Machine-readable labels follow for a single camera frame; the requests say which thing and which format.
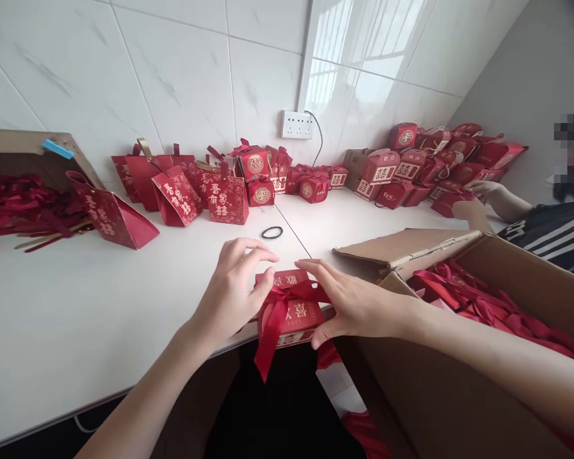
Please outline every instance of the white wall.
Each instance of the white wall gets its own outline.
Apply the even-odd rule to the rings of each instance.
[[[554,123],[574,113],[574,0],[531,1],[451,120],[529,145],[502,180],[531,203],[552,202],[566,151]]]
[[[447,123],[527,0],[316,0],[306,107],[318,164]],[[309,0],[0,0],[0,128],[70,132],[105,182],[136,137],[203,157],[278,138],[294,110]]]

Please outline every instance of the black cable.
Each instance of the black cable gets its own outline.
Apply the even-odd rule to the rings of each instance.
[[[323,133],[321,132],[321,125],[317,121],[317,117],[314,115],[314,113],[309,112],[308,110],[304,110],[304,113],[308,113],[311,117],[313,117],[315,123],[317,123],[317,128],[319,128],[319,135],[321,136],[321,146],[319,147],[319,152],[317,153],[317,156],[314,157],[313,161],[313,167],[314,167],[314,164],[317,162],[317,158],[319,158],[319,155],[321,154],[321,149],[323,148]]]

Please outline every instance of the black hair tie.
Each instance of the black hair tie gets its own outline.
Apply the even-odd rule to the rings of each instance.
[[[268,231],[272,231],[272,230],[281,230],[280,233],[278,233],[276,236],[266,236],[266,233]],[[264,239],[276,239],[277,237],[280,237],[283,234],[283,229],[280,226],[271,226],[270,228],[266,229],[262,234],[261,237]]]

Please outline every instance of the white table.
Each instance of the white table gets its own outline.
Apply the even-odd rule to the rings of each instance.
[[[331,249],[407,227],[466,228],[426,203],[376,208],[347,189],[314,205],[278,196],[275,207],[251,208],[245,226],[212,223],[204,212],[188,228],[169,228],[159,213],[144,214],[161,234],[140,251],[96,232],[32,254],[12,249],[27,239],[0,238],[0,444],[132,387],[195,311],[226,240],[282,226],[267,241],[278,270],[310,254],[373,278],[378,267]],[[249,324],[223,350],[256,335]]]

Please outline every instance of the electrical outlet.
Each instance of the electrical outlet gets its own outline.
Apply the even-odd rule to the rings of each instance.
[[[313,117],[308,113],[283,110],[283,138],[313,138]]]

